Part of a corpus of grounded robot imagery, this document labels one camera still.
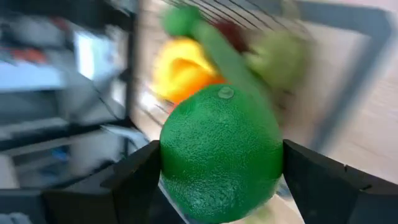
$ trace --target green citrus fruit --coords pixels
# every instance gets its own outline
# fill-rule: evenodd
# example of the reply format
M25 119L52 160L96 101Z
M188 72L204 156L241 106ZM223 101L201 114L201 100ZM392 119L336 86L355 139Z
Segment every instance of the green citrus fruit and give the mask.
M245 217L274 194L283 148L270 108L232 85L181 102L160 134L162 179L180 209L207 223Z

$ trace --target plastic fruit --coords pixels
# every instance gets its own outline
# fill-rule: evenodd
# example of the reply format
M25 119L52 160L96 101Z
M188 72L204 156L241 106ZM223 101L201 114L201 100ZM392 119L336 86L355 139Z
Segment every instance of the plastic fruit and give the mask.
M180 209L203 223L245 217L274 194L282 139L270 108L232 85L181 102L160 134L162 180Z
M233 49L217 28L202 21L195 24L192 33L228 83L249 94L262 110L269 108L268 89L252 75L242 55Z
M258 74L271 90L291 90L303 77L307 44L287 31L270 32L250 46L244 54L248 67Z
M194 23L202 19L199 8L189 5L179 5L166 11L162 20L162 26L169 35L190 37Z
M155 60L154 91L172 103L187 99L207 85L223 82L201 45L186 37L168 41Z

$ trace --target black cable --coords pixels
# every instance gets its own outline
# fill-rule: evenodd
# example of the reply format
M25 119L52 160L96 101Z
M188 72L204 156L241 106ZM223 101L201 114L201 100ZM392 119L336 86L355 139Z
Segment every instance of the black cable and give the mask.
M106 110L108 111L108 113L110 115L112 115L114 118L116 119L121 119L119 116L116 115L116 113L112 110L112 108L110 107L110 105L108 105L105 100L102 98L102 93L100 92L100 90L95 86L94 82L91 82L91 84L93 85L94 91L97 92L98 94L98 99L100 100L100 102L102 102L102 104L104 104Z

